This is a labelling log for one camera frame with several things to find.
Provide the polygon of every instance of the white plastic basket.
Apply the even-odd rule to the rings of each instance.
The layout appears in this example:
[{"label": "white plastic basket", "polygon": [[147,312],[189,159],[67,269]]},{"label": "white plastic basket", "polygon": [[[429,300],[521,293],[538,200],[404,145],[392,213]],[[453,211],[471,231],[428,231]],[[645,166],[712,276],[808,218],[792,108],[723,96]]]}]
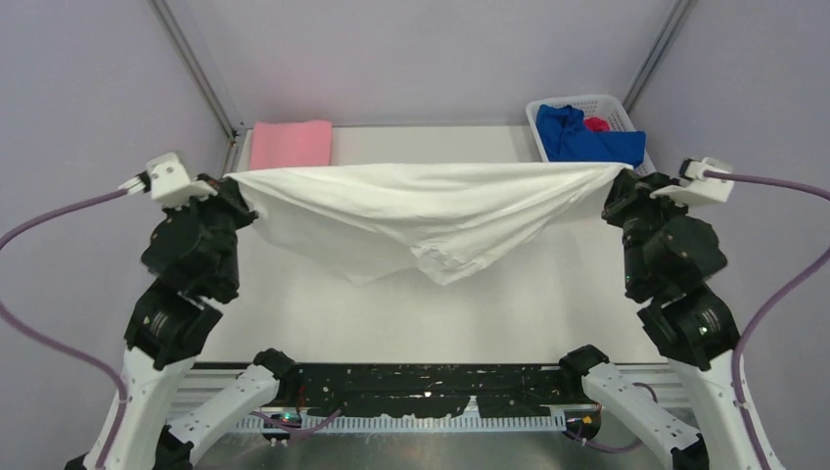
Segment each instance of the white plastic basket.
[{"label": "white plastic basket", "polygon": [[[542,105],[552,106],[554,108],[562,108],[563,106],[571,105],[574,108],[585,112],[585,118],[598,117],[604,119],[611,130],[625,131],[637,130],[628,113],[625,112],[623,104],[620,103],[616,97],[611,95],[579,95],[579,96],[565,96],[561,98],[548,98],[546,100],[538,100],[530,103],[526,108],[528,112],[528,120],[530,121],[530,129],[533,131],[533,138],[536,139],[536,147],[539,148],[539,154],[546,160],[547,153],[544,151],[542,139],[539,138],[539,129],[536,128],[536,115],[539,113],[539,107]],[[654,165],[645,152],[643,156],[643,164],[634,169],[637,174],[646,175],[654,172]]]}]

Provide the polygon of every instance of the white cloth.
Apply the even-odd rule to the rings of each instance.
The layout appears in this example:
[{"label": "white cloth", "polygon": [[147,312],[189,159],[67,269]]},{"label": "white cloth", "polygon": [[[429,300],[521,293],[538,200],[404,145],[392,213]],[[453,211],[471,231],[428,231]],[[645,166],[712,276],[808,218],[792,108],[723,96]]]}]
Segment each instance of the white cloth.
[{"label": "white cloth", "polygon": [[625,167],[367,164],[229,176],[271,244],[357,284],[417,267],[445,285],[532,239]]}]

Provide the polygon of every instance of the white table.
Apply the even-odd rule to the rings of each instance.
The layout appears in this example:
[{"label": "white table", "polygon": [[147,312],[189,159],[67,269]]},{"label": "white table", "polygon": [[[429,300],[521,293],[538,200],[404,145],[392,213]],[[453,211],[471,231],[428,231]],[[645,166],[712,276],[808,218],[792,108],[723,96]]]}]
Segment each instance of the white table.
[{"label": "white table", "polygon": [[[333,165],[538,159],[526,126],[334,130]],[[554,362],[591,343],[616,362],[663,362],[623,296],[621,232],[599,218],[605,196],[445,287],[416,270],[354,286],[243,229],[240,298],[220,307],[200,360],[275,348],[297,361]]]}]

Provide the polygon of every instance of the blue garment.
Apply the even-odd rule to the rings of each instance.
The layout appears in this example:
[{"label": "blue garment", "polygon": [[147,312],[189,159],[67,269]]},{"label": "blue garment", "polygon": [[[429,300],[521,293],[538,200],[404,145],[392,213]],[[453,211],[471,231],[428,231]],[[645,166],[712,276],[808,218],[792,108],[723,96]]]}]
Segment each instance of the blue garment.
[{"label": "blue garment", "polygon": [[539,107],[536,128],[548,161],[643,163],[645,132],[592,132],[584,119],[585,113],[573,106]]}]

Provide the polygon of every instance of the folded pink cloth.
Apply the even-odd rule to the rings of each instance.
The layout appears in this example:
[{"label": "folded pink cloth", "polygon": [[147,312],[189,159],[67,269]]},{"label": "folded pink cloth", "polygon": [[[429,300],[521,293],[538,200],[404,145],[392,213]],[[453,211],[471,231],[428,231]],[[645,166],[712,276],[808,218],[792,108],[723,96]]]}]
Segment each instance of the folded pink cloth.
[{"label": "folded pink cloth", "polygon": [[328,120],[254,125],[249,169],[324,166],[331,160],[332,123]]}]

